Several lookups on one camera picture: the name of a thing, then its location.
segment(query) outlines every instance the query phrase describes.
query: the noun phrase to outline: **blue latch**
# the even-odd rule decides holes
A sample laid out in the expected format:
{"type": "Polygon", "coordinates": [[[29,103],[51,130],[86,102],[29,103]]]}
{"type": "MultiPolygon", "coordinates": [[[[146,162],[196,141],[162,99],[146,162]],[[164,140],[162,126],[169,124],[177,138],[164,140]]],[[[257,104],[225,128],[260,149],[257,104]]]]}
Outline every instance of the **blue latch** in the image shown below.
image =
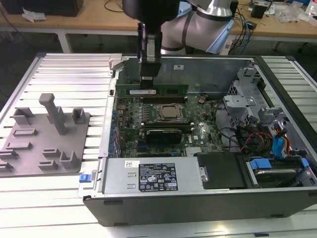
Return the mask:
{"type": "Polygon", "coordinates": [[[250,162],[252,170],[258,170],[258,169],[271,169],[272,165],[269,162],[268,159],[253,159],[250,162]]]}
{"type": "Polygon", "coordinates": [[[309,163],[308,163],[306,158],[302,158],[301,161],[302,161],[302,164],[303,164],[304,167],[308,167],[309,166],[309,163]]]}
{"type": "Polygon", "coordinates": [[[91,182],[91,175],[81,174],[79,177],[79,182],[91,182]]]}
{"type": "Polygon", "coordinates": [[[284,157],[282,156],[283,145],[284,145],[283,138],[276,135],[273,139],[272,152],[274,155],[278,156],[279,159],[281,160],[284,159],[284,157]]]}

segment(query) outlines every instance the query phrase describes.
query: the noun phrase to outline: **cpu socket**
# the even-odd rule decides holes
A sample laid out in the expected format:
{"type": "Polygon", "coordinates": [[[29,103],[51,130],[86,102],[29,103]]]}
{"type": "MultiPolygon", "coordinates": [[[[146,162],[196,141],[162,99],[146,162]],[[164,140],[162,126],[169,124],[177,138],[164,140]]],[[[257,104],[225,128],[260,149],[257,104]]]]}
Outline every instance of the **cpu socket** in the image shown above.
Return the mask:
{"type": "Polygon", "coordinates": [[[183,116],[183,106],[180,104],[162,104],[155,106],[157,110],[156,121],[186,121],[183,116]]]}

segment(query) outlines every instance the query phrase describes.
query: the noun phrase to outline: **power supply label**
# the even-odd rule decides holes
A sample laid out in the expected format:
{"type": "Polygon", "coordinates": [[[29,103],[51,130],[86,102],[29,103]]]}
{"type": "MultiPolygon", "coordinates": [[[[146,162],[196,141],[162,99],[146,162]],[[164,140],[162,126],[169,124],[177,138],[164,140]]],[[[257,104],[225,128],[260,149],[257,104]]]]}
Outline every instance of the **power supply label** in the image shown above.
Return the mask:
{"type": "Polygon", "coordinates": [[[177,191],[175,164],[139,164],[139,190],[141,192],[177,191]]]}

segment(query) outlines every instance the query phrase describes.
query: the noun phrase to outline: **white label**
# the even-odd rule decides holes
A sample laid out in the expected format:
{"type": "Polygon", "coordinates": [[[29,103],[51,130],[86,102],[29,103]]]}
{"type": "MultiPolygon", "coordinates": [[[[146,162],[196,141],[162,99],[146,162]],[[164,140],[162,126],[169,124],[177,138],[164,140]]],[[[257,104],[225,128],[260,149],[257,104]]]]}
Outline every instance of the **white label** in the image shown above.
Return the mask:
{"type": "Polygon", "coordinates": [[[174,186],[177,186],[177,183],[175,183],[175,182],[169,182],[169,183],[167,184],[167,187],[174,187],[174,186]]]}
{"type": "Polygon", "coordinates": [[[174,70],[183,70],[184,66],[183,65],[174,65],[174,70]]]}
{"type": "Polygon", "coordinates": [[[139,160],[126,160],[124,162],[125,168],[138,168],[140,164],[139,160]]]}
{"type": "Polygon", "coordinates": [[[149,90],[130,90],[130,95],[148,95],[152,94],[155,95],[157,91],[155,89],[149,89],[149,90]]]}

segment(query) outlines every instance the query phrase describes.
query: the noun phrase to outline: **workbench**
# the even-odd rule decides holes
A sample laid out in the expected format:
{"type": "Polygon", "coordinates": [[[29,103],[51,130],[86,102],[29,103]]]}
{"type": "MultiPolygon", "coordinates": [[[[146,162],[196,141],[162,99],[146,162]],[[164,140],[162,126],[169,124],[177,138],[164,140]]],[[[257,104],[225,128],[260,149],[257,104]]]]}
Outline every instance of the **workbench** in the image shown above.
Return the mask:
{"type": "MultiPolygon", "coordinates": [[[[16,107],[46,113],[41,93],[55,95],[65,113],[83,107],[91,114],[81,173],[95,169],[109,91],[110,54],[46,54],[36,57],[0,112],[0,147],[5,144],[16,107]]],[[[296,62],[286,57],[263,57],[294,102],[316,128],[316,84],[296,62]]],[[[279,102],[270,90],[272,103],[279,102]]],[[[317,206],[288,218],[214,221],[146,226],[102,227],[78,198],[79,175],[0,178],[0,232],[16,237],[254,237],[314,238],[317,206]]]]}
{"type": "MultiPolygon", "coordinates": [[[[239,9],[248,0],[239,1],[239,9]]],[[[21,15],[6,15],[8,20],[21,32],[55,33],[64,53],[72,52],[67,34],[97,34],[97,35],[137,35],[137,21],[129,18],[123,12],[111,12],[104,8],[105,0],[85,0],[84,6],[77,17],[47,16],[46,21],[29,22],[21,15]]],[[[116,2],[110,2],[108,7],[120,10],[116,2]]],[[[240,11],[247,20],[253,21],[257,27],[252,40],[317,42],[317,27],[305,21],[279,23],[273,15],[263,19],[250,18],[251,12],[242,8],[240,11]]],[[[0,17],[0,31],[12,32],[14,29],[0,17]]],[[[228,45],[241,33],[237,23],[231,31],[226,46],[221,54],[228,54],[228,45]]]]}

